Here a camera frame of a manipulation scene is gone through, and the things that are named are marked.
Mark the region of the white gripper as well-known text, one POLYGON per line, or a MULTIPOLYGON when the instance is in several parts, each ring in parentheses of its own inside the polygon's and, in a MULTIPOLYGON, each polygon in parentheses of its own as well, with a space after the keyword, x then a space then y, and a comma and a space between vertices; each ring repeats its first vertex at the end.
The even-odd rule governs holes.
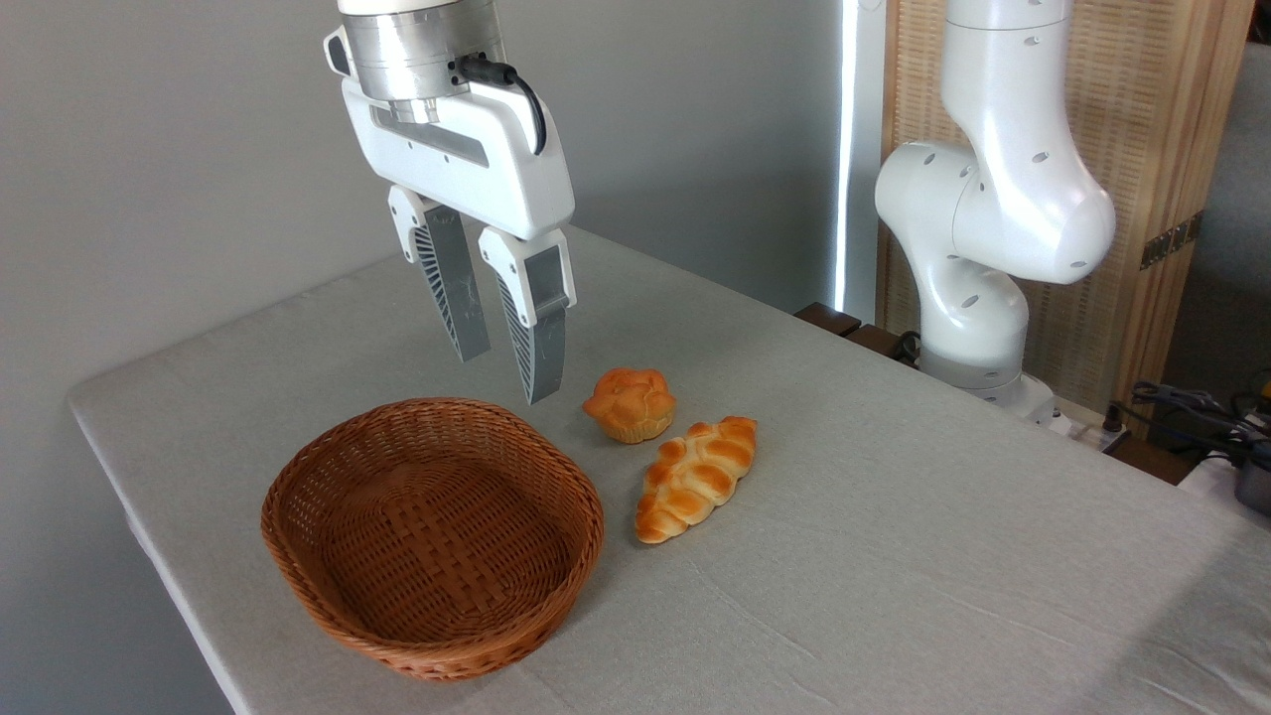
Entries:
POLYGON ((498 281, 526 401, 557 392, 566 312, 577 295, 566 235, 557 229, 572 218, 574 194, 553 118, 545 118, 548 141, 536 155, 531 109, 517 91, 477 84, 440 97, 436 121, 425 124, 395 119, 353 77, 344 77, 342 91, 369 166, 395 183, 386 206, 400 251, 421 268, 459 358, 491 349, 461 224, 466 215, 493 225, 480 232, 480 254, 498 281))

